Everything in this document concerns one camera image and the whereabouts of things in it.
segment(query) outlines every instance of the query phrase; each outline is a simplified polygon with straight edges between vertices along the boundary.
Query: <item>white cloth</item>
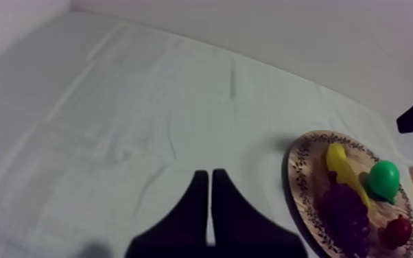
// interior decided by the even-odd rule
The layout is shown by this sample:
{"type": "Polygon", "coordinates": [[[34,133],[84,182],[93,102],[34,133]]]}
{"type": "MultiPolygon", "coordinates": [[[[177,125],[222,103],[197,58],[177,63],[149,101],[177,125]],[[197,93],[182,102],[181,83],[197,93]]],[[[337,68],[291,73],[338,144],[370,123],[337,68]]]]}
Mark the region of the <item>white cloth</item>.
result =
{"type": "Polygon", "coordinates": [[[0,59],[0,257],[80,257],[95,245],[122,257],[196,169],[216,167],[298,233],[276,145],[320,129],[396,162],[413,204],[409,164],[371,109],[214,46],[69,13],[0,59]]]}

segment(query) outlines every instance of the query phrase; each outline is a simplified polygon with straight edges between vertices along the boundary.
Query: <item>toy fruit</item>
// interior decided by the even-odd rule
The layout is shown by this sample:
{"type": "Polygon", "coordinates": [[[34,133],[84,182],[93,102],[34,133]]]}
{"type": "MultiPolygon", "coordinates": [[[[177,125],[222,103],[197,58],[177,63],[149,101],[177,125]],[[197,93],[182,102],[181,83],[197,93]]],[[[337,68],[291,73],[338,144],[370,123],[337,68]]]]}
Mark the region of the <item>toy fruit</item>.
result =
{"type": "Polygon", "coordinates": [[[340,184],[347,184],[354,189],[362,199],[362,202],[367,208],[370,207],[370,200],[366,195],[365,189],[358,181],[351,166],[347,162],[346,152],[344,146],[341,143],[332,143],[328,146],[327,150],[327,167],[329,171],[335,171],[337,176],[337,182],[340,184]]]}
{"type": "Polygon", "coordinates": [[[400,185],[399,170],[390,161],[380,161],[371,168],[368,185],[375,194],[394,204],[400,185]]]}
{"type": "Polygon", "coordinates": [[[380,239],[388,248],[395,249],[406,244],[411,236],[412,224],[402,215],[399,215],[397,219],[388,223],[380,239]]]}
{"type": "Polygon", "coordinates": [[[318,206],[322,221],[347,257],[366,257],[370,250],[368,210],[352,188],[336,182],[335,172],[329,172],[329,180],[331,188],[318,206]]]}

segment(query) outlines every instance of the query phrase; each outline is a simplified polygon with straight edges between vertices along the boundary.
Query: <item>red apple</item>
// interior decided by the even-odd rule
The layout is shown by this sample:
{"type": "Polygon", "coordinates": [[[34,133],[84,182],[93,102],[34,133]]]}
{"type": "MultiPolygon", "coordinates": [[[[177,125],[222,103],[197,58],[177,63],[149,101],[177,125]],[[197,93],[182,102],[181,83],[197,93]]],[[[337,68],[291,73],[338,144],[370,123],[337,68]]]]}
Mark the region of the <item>red apple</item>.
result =
{"type": "Polygon", "coordinates": [[[383,243],[391,249],[406,244],[412,235],[412,224],[402,215],[388,223],[382,233],[383,243]]]}

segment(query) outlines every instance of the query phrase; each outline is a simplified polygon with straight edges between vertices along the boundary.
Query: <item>green plastic fruit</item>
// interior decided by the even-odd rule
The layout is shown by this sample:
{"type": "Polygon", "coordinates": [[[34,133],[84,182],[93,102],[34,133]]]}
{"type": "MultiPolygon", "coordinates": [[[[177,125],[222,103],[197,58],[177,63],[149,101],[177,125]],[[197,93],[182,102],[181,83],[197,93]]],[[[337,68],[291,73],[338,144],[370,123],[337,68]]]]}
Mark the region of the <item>green plastic fruit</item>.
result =
{"type": "Polygon", "coordinates": [[[390,161],[376,163],[368,175],[368,185],[375,194],[394,204],[400,185],[397,166],[390,161]]]}

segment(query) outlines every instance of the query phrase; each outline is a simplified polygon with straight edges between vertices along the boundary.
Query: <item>white tablecloth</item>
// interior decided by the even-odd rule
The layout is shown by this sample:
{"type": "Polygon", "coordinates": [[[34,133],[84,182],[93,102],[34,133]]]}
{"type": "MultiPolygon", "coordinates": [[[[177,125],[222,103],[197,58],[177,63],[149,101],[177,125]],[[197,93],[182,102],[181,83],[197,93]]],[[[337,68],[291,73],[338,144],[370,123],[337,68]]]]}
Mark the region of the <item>white tablecloth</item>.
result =
{"type": "Polygon", "coordinates": [[[410,162],[384,121],[229,51],[69,13],[0,59],[0,258],[83,258],[87,248],[122,257],[196,169],[217,167],[262,214],[298,233],[275,143],[310,130],[343,132],[394,161],[413,205],[410,162]]]}

